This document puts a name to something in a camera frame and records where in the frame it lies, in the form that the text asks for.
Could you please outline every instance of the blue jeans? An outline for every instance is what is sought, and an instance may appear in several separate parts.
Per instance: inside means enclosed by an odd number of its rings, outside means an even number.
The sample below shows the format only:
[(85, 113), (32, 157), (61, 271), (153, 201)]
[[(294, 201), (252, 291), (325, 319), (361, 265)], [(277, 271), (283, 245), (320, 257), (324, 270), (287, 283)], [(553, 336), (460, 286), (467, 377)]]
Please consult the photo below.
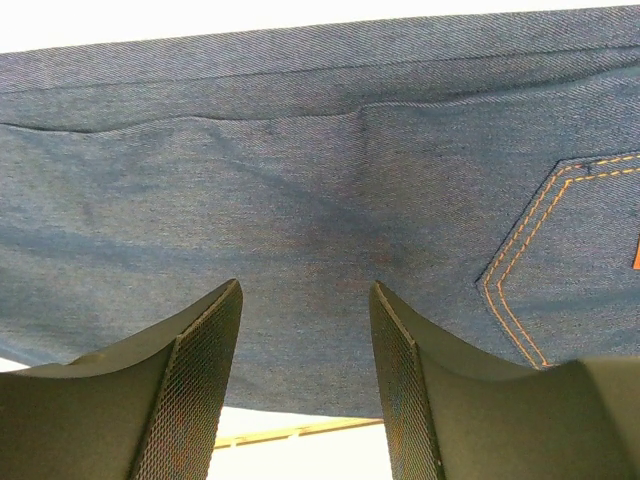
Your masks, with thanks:
[(640, 7), (0, 55), (0, 356), (63, 362), (230, 277), (227, 403), (380, 415), (382, 280), (545, 368), (640, 353)]

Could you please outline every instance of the yellow line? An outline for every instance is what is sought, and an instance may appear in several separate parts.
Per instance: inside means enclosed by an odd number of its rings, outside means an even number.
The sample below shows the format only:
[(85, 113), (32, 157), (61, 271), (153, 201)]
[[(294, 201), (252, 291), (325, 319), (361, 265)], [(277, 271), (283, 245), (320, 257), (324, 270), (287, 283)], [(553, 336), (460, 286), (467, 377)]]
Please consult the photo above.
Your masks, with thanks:
[(214, 449), (229, 448), (232, 446), (251, 445), (254, 443), (271, 442), (274, 440), (284, 440), (297, 435), (315, 435), (317, 433), (336, 432), (349, 428), (368, 427), (382, 424), (379, 418), (340, 418), (330, 422), (301, 425), (298, 427), (281, 428), (277, 430), (267, 430), (262, 432), (248, 433), (234, 437), (224, 437), (216, 439)]

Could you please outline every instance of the denim fabric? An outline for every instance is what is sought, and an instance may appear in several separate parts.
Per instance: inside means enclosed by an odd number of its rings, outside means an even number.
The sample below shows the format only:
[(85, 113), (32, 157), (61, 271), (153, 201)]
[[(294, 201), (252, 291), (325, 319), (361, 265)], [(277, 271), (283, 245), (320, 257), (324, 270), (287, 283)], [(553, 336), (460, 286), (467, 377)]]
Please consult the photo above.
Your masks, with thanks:
[(70, 360), (229, 277), (232, 406), (380, 415), (376, 278), (519, 363), (640, 353), (638, 25), (634, 6), (0, 55), (0, 355)]

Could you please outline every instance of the yellow thread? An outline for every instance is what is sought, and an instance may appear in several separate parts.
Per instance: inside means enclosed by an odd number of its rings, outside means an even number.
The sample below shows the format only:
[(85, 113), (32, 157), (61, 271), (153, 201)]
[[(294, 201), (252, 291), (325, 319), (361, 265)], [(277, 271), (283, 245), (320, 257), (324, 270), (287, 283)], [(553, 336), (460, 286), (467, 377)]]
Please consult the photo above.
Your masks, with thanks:
[[(616, 157), (616, 158), (612, 158), (609, 160), (600, 160), (598, 162), (596, 162), (597, 165), (606, 165), (609, 163), (617, 163), (617, 162), (621, 162), (621, 161), (626, 161), (626, 160), (631, 160), (633, 158), (640, 158), (640, 155), (629, 155), (626, 157)], [(498, 320), (500, 321), (500, 323), (502, 324), (502, 326), (504, 327), (504, 329), (507, 331), (507, 333), (509, 334), (509, 336), (511, 337), (511, 339), (515, 342), (515, 344), (517, 345), (518, 349), (524, 354), (524, 356), (529, 360), (529, 362), (536, 368), (538, 368), (538, 365), (536, 364), (536, 362), (531, 358), (531, 356), (529, 355), (528, 351), (525, 349), (525, 347), (522, 345), (522, 343), (520, 342), (520, 340), (515, 336), (515, 334), (513, 333), (513, 331), (509, 328), (509, 326), (506, 324), (506, 322), (504, 321), (504, 319), (502, 318), (502, 315), (500, 315), (500, 313), (498, 312), (498, 310), (496, 309), (493, 300), (491, 298), (491, 293), (489, 292), (489, 288), (488, 288), (488, 284), (489, 281), (491, 279), (491, 276), (493, 275), (493, 273), (495, 272), (495, 270), (498, 268), (498, 266), (500, 265), (500, 263), (502, 262), (502, 260), (504, 259), (504, 257), (506, 256), (508, 250), (511, 248), (511, 246), (513, 245), (513, 243), (518, 239), (518, 237), (520, 236), (520, 234), (522, 233), (522, 231), (524, 230), (525, 226), (529, 223), (529, 220), (531, 219), (531, 217), (533, 216), (533, 214), (536, 212), (536, 210), (538, 209), (538, 206), (540, 205), (540, 202), (542, 202), (542, 200), (544, 199), (544, 197), (546, 196), (546, 194), (549, 192), (549, 190), (551, 189), (551, 187), (555, 184), (556, 180), (558, 179), (558, 177), (560, 177), (561, 175), (564, 175), (566, 172), (573, 170), (573, 169), (578, 169), (578, 168), (582, 168), (583, 165), (571, 165), (568, 167), (563, 168), (562, 170), (560, 170), (558, 173), (554, 174), (553, 177), (551, 177), (551, 180), (549, 181), (549, 183), (547, 184), (546, 188), (544, 189), (544, 191), (542, 192), (542, 194), (540, 195), (540, 197), (538, 197), (538, 199), (536, 200), (535, 204), (533, 205), (533, 207), (531, 208), (531, 210), (529, 210), (529, 213), (527, 214), (527, 216), (525, 217), (524, 221), (522, 222), (522, 224), (520, 225), (520, 227), (518, 228), (518, 230), (514, 233), (514, 235), (511, 237), (511, 240), (509, 241), (509, 244), (504, 248), (504, 250), (502, 251), (502, 253), (500, 254), (500, 256), (495, 260), (495, 262), (493, 263), (493, 265), (491, 266), (491, 269), (489, 270), (489, 273), (487, 274), (487, 277), (485, 278), (484, 281), (484, 291), (485, 291), (485, 295), (487, 297), (487, 300), (489, 301), (489, 305), (491, 307), (491, 309), (493, 310), (493, 313), (495, 314), (495, 316), (498, 318)], [(619, 174), (620, 172), (612, 172), (610, 174), (608, 174), (607, 176), (614, 176)], [(575, 181), (582, 181), (582, 180), (591, 180), (593, 178), (596, 178), (595, 176), (589, 176), (589, 177), (578, 177), (576, 179), (574, 179)], [(563, 187), (563, 190), (561, 190), (561, 193), (559, 193), (556, 198), (554, 199), (554, 203), (552, 203), (552, 207), (555, 206), (555, 204), (557, 204), (558, 200), (560, 199), (560, 197), (562, 196), (562, 194), (564, 194), (564, 190), (566, 190), (566, 188), (568, 187), (568, 185), (570, 185), (571, 182), (569, 182), (568, 184), (565, 182), (565, 185)], [(547, 209), (547, 212), (545, 212), (545, 215), (543, 216), (543, 218), (541, 219), (540, 222), (538, 222), (538, 226), (536, 229), (534, 229), (534, 232), (537, 232), (537, 229), (539, 228), (539, 225), (541, 225), (541, 222), (543, 222), (546, 217), (548, 217), (551, 209)], [(525, 244), (523, 245), (523, 248), (526, 248), (529, 245), (529, 242), (531, 241), (531, 238), (533, 238), (533, 235), (535, 233), (532, 233), (532, 235), (529, 235), (529, 238), (525, 241)], [(515, 260), (517, 260), (517, 257), (519, 255), (522, 254), (522, 252), (524, 251), (524, 249), (521, 248), (520, 252), (518, 252), (518, 254), (516, 255), (516, 257), (514, 258), (514, 261), (511, 262), (510, 268), (508, 270), (510, 270), (513, 266), (513, 264), (515, 263)], [(525, 336), (525, 338), (529, 341), (529, 343), (531, 344), (531, 346), (534, 348), (534, 350), (536, 350), (536, 352), (538, 353), (538, 355), (540, 355), (540, 358), (542, 360), (542, 364), (543, 366), (551, 366), (551, 364), (549, 364), (546, 360), (546, 358), (544, 357), (544, 355), (542, 355), (542, 353), (540, 352), (540, 349), (537, 347), (537, 345), (535, 344), (535, 342), (531, 339), (531, 337), (529, 336), (529, 334), (527, 333), (527, 331), (524, 329), (524, 327), (522, 327), (522, 325), (520, 324), (520, 322), (517, 321), (517, 319), (515, 319), (515, 315), (513, 315), (513, 312), (511, 311), (511, 309), (509, 308), (506, 299), (504, 298), (504, 294), (502, 292), (502, 281), (504, 281), (504, 279), (506, 278), (506, 274), (503, 274), (500, 281), (498, 282), (498, 293), (500, 294), (503, 304), (505, 305), (505, 309), (507, 310), (507, 312), (509, 313), (509, 315), (514, 319), (516, 325), (518, 326), (518, 328), (520, 329), (520, 331), (522, 332), (522, 334)]]

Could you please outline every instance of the denim pants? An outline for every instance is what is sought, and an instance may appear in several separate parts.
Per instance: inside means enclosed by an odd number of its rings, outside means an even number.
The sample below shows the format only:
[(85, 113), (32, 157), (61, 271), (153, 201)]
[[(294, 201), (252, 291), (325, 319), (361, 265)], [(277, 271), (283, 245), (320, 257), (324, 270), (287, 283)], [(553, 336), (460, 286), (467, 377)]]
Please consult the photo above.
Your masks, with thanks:
[(537, 368), (640, 353), (640, 7), (0, 55), (0, 356), (224, 280), (227, 403), (380, 415), (375, 279)]

